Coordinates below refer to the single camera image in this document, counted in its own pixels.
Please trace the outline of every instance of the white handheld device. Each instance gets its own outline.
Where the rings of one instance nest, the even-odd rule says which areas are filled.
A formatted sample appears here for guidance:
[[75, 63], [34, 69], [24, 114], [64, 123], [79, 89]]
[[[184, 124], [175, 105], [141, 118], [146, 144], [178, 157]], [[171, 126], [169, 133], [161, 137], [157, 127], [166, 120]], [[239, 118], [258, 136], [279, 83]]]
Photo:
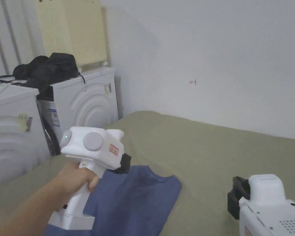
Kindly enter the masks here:
[[295, 202], [286, 199], [276, 175], [235, 177], [228, 210], [239, 219], [240, 236], [295, 235]]
[[[72, 127], [63, 135], [61, 153], [79, 159], [79, 168], [94, 171], [98, 178], [103, 177], [105, 170], [128, 173], [131, 157], [124, 153], [124, 146], [120, 142], [123, 135], [121, 130]], [[91, 230], [95, 218], [83, 214], [89, 195], [85, 184], [63, 209], [52, 214], [48, 223], [66, 230]]]

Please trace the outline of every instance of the white washing machine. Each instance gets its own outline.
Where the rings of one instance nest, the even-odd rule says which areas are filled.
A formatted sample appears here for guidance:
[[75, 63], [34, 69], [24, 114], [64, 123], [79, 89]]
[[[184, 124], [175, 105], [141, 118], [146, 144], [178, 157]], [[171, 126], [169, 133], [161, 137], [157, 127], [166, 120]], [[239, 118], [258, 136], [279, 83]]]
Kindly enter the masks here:
[[0, 184], [50, 157], [37, 94], [38, 89], [0, 84]]
[[72, 126], [106, 128], [118, 120], [114, 72], [102, 67], [83, 73], [85, 83], [79, 76], [52, 84], [48, 97], [39, 100], [59, 142]]

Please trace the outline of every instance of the green bedsheet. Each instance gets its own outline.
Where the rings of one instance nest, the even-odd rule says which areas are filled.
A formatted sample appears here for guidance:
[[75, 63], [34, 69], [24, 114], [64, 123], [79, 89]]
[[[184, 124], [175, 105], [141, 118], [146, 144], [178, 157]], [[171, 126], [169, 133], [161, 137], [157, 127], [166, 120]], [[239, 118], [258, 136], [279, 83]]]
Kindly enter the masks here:
[[[161, 235], [239, 235], [238, 222], [227, 212], [233, 176], [274, 173], [287, 198], [295, 201], [295, 140], [145, 111], [109, 128], [124, 131], [122, 143], [132, 165], [149, 165], [163, 176], [175, 174], [183, 185]], [[0, 186], [0, 223], [67, 161], [54, 157]]]

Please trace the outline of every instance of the yellow pegboard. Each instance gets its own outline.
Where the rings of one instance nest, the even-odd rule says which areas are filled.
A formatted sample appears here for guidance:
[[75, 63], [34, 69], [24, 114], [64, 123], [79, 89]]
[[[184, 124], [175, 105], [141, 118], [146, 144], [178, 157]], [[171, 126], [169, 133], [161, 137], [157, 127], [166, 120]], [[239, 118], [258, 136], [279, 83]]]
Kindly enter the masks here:
[[99, 0], [35, 0], [46, 55], [74, 55], [79, 66], [107, 60]]

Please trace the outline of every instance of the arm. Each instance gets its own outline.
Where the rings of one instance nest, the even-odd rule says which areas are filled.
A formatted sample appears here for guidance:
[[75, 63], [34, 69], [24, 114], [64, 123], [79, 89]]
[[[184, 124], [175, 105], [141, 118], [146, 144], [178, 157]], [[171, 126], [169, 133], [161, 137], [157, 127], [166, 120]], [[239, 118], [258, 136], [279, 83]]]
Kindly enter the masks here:
[[55, 210], [59, 210], [85, 183], [92, 192], [98, 183], [94, 172], [69, 163], [50, 183], [32, 195], [15, 213], [10, 222], [0, 228], [0, 236], [42, 235]]

